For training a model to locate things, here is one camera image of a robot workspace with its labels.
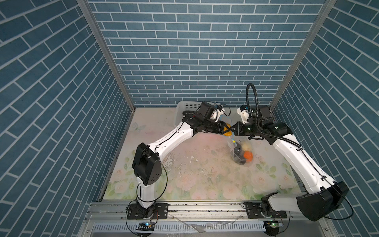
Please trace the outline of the yellow lemon food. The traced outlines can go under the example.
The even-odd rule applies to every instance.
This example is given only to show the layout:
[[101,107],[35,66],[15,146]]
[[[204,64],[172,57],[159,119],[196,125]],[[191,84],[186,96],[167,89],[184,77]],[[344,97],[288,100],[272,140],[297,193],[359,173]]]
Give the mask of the yellow lemon food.
[[230,128],[231,128],[230,124],[226,123],[224,126],[224,133],[223,133],[224,136],[227,136],[227,137],[232,136],[233,132],[230,130]]

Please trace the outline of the cream white bun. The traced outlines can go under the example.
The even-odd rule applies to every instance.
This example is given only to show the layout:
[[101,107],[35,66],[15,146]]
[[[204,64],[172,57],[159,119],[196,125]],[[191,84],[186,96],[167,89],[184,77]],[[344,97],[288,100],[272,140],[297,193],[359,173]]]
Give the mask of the cream white bun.
[[243,151],[251,151],[252,150],[251,144],[248,142],[242,142],[241,148]]

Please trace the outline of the clear zip top bag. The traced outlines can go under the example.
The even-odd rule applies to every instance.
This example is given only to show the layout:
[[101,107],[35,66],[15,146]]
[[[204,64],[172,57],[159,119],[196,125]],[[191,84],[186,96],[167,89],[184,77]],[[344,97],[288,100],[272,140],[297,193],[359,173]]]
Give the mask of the clear zip top bag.
[[235,136],[235,133],[224,128],[224,136],[227,137],[227,145],[230,150],[230,158],[240,166],[250,167],[253,162],[253,149],[247,137]]

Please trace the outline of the black avocado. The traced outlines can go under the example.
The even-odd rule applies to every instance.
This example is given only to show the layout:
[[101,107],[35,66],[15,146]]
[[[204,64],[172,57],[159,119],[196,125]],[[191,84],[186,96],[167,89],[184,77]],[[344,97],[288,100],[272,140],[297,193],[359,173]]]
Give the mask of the black avocado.
[[239,165],[246,164],[246,159],[244,157],[234,157],[234,162],[236,162]]
[[234,157],[243,157],[244,151],[242,150],[241,147],[235,147],[233,151]]

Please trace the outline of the small orange tangerine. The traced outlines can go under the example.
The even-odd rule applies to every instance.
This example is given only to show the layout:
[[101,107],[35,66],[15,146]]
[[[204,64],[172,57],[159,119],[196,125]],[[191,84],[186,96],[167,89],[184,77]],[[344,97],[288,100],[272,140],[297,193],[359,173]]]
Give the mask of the small orange tangerine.
[[246,159],[247,162],[251,162],[253,160],[253,154],[250,151],[245,151],[243,157]]

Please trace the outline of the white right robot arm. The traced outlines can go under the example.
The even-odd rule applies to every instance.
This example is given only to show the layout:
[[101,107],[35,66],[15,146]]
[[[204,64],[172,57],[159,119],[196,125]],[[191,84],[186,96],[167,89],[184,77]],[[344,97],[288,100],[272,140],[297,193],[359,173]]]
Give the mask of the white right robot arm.
[[306,190],[301,195],[271,193],[264,196],[261,199],[264,215],[271,215],[275,211],[291,211],[317,221],[340,207],[349,188],[342,181],[336,182],[309,157],[288,125],[274,122],[267,106],[252,110],[242,105],[236,111],[241,121],[232,126],[235,135],[267,141],[289,163]]

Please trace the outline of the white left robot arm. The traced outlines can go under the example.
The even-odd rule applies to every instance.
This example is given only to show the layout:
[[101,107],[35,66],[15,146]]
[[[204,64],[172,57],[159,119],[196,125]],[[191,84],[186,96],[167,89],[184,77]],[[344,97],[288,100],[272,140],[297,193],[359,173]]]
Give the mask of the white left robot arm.
[[161,139],[148,145],[139,144],[132,163],[138,181],[135,200],[137,214],[143,219],[154,215],[156,201],[160,198],[155,197],[155,182],[161,177],[162,171],[167,173],[162,162],[171,151],[199,132],[224,135],[231,131],[231,126],[224,121],[192,115],[183,117],[182,122]]

